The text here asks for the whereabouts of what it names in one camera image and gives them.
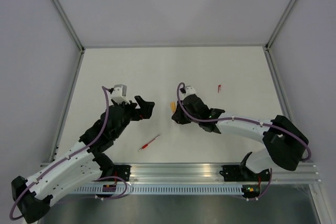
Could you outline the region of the small orange cap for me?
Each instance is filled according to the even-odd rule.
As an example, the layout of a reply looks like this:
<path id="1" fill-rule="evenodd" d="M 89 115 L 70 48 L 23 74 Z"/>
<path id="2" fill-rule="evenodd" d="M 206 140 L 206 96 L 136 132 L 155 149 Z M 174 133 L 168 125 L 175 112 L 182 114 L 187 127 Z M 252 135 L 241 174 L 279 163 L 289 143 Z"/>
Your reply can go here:
<path id="1" fill-rule="evenodd" d="M 176 103 L 175 102 L 171 102 L 170 103 L 170 108 L 171 108 L 171 111 L 174 113 L 176 111 Z"/>

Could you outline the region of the red thin pen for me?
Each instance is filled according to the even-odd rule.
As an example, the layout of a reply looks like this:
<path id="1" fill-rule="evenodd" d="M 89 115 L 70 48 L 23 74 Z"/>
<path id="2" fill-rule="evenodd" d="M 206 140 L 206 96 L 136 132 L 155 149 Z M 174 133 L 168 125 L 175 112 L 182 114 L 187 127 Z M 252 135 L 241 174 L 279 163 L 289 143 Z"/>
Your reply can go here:
<path id="1" fill-rule="evenodd" d="M 141 146 L 138 150 L 138 152 L 144 150 L 145 148 L 147 148 L 152 142 L 154 142 L 156 139 L 158 139 L 161 135 L 157 135 L 156 137 L 154 137 L 153 139 L 151 139 L 149 142 L 147 142 L 146 144 L 144 144 L 143 146 Z"/>

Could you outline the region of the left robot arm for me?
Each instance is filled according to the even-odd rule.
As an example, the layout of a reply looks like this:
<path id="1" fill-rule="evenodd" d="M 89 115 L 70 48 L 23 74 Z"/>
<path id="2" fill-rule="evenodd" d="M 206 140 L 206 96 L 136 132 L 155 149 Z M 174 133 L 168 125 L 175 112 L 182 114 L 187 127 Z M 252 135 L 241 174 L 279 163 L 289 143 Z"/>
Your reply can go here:
<path id="1" fill-rule="evenodd" d="M 26 223 L 41 219 L 67 194 L 89 182 L 127 182 L 105 154 L 131 121 L 149 119 L 155 103 L 144 101 L 113 101 L 107 105 L 92 127 L 63 156 L 28 178 L 18 176 L 11 182 L 13 209 L 19 209 Z"/>

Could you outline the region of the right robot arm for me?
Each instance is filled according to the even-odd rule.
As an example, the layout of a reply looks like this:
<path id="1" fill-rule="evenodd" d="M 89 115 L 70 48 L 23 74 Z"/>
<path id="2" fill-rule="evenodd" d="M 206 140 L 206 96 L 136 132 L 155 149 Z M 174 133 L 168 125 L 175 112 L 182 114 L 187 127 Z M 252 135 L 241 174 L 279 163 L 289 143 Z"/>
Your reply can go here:
<path id="1" fill-rule="evenodd" d="M 308 161 L 312 155 L 308 139 L 283 115 L 272 120 L 243 118 L 209 108 L 192 94 L 177 102 L 172 120 L 180 125 L 195 122 L 209 133 L 238 135 L 263 144 L 262 150 L 247 153 L 241 161 L 239 174 L 244 180 L 275 167 L 295 171 L 300 162 Z"/>

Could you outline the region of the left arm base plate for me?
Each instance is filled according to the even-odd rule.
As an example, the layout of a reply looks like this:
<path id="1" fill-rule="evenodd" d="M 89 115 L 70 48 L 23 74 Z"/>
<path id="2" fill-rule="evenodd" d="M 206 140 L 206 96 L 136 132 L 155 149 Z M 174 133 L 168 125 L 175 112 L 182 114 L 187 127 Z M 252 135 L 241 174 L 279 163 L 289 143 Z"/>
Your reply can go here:
<path id="1" fill-rule="evenodd" d="M 112 168 L 109 168 L 108 171 L 105 173 L 104 177 L 109 176 L 117 176 L 125 180 L 126 182 L 129 181 L 131 175 L 131 167 L 130 165 L 116 165 Z"/>

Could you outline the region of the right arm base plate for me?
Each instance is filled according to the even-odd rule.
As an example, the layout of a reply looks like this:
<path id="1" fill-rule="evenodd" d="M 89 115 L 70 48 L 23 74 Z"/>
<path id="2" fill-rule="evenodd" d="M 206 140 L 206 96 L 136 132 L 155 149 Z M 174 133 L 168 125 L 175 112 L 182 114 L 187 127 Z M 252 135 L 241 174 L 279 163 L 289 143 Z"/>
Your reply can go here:
<path id="1" fill-rule="evenodd" d="M 225 182 L 268 182 L 270 180 L 270 170 L 268 169 L 254 173 L 239 165 L 223 165 L 219 174 Z"/>

